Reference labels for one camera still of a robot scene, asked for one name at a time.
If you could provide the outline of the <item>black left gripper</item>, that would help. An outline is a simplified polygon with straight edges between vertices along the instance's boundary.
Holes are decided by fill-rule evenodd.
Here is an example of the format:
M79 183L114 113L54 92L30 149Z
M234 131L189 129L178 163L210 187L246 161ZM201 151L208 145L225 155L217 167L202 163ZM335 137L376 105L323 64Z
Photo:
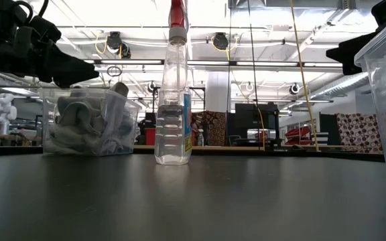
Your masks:
M43 18L50 0L34 15L24 0L0 0L0 72L53 81L60 88L98 76L94 65L62 52L57 27Z

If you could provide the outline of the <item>black computer monitor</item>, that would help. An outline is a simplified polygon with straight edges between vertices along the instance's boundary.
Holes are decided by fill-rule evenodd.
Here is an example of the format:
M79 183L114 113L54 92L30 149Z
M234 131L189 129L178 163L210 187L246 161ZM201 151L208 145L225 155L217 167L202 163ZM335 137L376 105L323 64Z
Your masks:
M258 145L280 145L279 109L276 104L235 105L235 127L245 132L248 140Z
M328 145L339 145L340 136L338 131L337 117L335 114L322 114L319 115L320 119L320 131L322 133L328 133Z

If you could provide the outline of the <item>red stacked bins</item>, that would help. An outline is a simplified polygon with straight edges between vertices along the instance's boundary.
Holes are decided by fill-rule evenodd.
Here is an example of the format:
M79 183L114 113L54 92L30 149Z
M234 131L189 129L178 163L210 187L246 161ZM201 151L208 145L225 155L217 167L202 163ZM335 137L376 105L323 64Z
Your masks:
M302 126L292 129L285 134L286 145L311 145L310 127Z

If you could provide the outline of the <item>circle patterned partition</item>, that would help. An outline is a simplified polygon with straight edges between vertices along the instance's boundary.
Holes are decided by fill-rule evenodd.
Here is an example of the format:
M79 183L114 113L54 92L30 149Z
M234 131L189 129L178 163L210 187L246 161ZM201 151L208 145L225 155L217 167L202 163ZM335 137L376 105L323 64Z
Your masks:
M337 114L340 144L354 153L383 154L376 114Z
M227 129L227 115L225 112L209 110L193 112L192 118L196 126L204 131L205 146L225 146Z

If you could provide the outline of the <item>long ceiling light fixture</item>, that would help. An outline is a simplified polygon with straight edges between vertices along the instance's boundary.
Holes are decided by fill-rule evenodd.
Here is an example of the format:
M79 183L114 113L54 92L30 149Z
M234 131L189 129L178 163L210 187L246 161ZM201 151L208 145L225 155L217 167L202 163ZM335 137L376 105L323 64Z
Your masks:
M135 65L135 66L163 66L164 60L85 60L95 65ZM322 72L342 72L342 64L334 62L258 62L258 61L210 61L210 60L188 60L191 68L256 68L264 70L299 70Z

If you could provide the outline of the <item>silver ceiling air duct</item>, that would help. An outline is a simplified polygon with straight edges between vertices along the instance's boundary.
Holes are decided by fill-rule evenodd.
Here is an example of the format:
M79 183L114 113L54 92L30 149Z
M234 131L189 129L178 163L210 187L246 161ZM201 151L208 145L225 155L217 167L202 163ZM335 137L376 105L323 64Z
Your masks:
M366 72L343 76L313 92L310 99L346 94L367 84L369 84L369 75Z

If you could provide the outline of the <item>clear spray bottle red trigger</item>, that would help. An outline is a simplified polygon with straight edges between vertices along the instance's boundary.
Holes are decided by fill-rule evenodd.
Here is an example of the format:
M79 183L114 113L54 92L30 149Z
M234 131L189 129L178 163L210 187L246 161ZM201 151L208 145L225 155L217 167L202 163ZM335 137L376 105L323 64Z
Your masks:
M155 158L160 165L187 164L192 152L187 33L184 0L171 0L169 42L155 126Z

